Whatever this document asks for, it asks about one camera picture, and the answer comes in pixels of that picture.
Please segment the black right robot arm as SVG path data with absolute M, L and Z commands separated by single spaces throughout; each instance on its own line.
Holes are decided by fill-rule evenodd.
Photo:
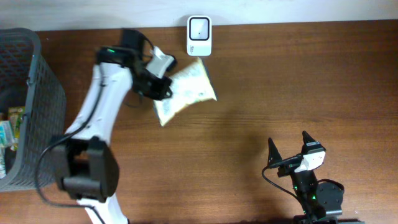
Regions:
M 300 204 L 303 215 L 293 217 L 293 223 L 338 223 L 343 213 L 344 186 L 330 179 L 318 179 L 315 169 L 323 165 L 326 149 L 312 138 L 306 131 L 302 132 L 303 146 L 295 156 L 282 158 L 271 138 L 268 139 L 267 165 L 261 174 L 266 177 L 267 169 L 277 169 L 279 178 L 289 176 L 292 180 L 293 192 L 265 180 L 279 190 L 293 196 Z

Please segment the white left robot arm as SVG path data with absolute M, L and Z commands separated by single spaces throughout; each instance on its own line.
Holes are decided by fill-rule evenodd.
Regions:
M 74 122 L 62 136 L 52 138 L 57 187 L 84 208 L 93 223 L 129 223 L 116 189 L 119 166 L 111 152 L 111 133 L 122 102 L 130 90 L 153 100 L 170 98 L 177 63 L 173 55 L 153 47 L 149 60 L 142 50 L 102 47 L 96 52 L 88 94 Z

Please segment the teal tissue pack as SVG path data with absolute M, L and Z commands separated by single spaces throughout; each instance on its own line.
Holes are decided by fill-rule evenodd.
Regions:
M 9 147 L 16 143 L 10 121 L 1 121 L 1 147 Z

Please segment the pale yellow snack bag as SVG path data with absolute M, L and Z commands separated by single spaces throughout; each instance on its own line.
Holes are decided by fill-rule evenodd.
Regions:
M 218 100 L 205 64 L 199 57 L 173 74 L 171 80 L 172 96 L 161 101 L 154 101 L 155 112 L 161 126 L 165 126 L 177 113 L 190 105 Z

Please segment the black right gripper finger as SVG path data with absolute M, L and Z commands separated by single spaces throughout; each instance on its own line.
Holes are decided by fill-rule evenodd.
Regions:
M 268 165 L 275 165 L 282 161 L 282 157 L 279 154 L 278 149 L 276 148 L 272 138 L 268 138 L 268 150 Z
M 309 135 L 306 131 L 302 131 L 303 143 L 305 145 L 314 145 L 317 144 L 317 141 Z

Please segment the green tea pouch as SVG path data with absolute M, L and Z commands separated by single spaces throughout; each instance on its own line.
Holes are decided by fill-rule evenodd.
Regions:
M 8 120 L 12 125 L 15 140 L 19 139 L 20 128 L 23 123 L 24 113 L 24 106 L 10 107 L 8 109 Z

